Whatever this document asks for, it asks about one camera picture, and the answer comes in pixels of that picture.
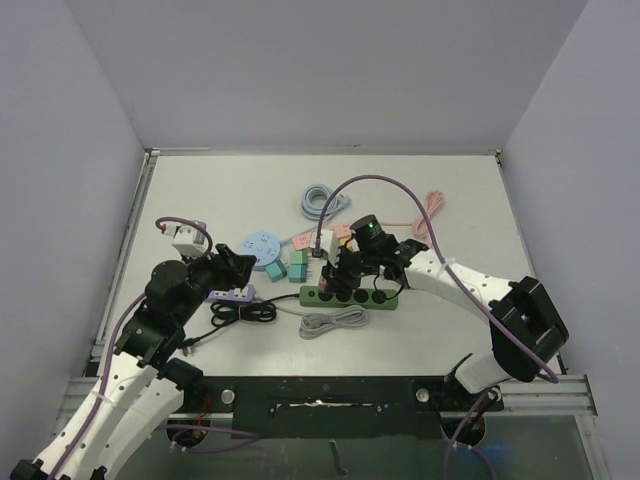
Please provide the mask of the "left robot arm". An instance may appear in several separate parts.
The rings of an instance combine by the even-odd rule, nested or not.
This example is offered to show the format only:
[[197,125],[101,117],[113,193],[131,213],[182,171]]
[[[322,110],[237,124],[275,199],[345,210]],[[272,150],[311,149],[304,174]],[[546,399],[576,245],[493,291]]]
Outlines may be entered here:
[[190,262],[154,267],[144,292],[125,310],[103,353],[100,378],[65,428],[13,479],[104,479],[171,412],[204,395],[203,372],[177,357],[185,326],[214,291],[244,288],[256,263],[219,244]]

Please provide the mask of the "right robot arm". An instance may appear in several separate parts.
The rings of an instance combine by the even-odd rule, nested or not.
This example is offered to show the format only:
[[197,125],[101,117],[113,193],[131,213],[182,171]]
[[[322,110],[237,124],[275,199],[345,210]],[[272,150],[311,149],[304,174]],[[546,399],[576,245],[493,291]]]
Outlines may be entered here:
[[350,238],[354,249],[330,230],[314,233],[313,254],[326,259],[320,276],[323,292],[352,293],[363,278],[381,276],[403,289],[433,294],[488,325],[490,350],[466,355],[450,371],[445,395],[456,408],[469,408],[482,390],[506,380],[529,383],[538,378],[569,339],[549,294],[535,278],[494,277],[441,257],[420,241],[398,241],[373,215],[356,221]]

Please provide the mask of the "yellow charger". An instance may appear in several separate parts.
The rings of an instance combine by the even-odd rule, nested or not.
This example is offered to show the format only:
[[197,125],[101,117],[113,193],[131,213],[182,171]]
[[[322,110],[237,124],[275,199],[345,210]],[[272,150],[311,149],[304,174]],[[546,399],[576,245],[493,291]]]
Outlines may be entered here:
[[349,251],[356,249],[356,243],[353,239],[342,239],[340,245],[347,248]]

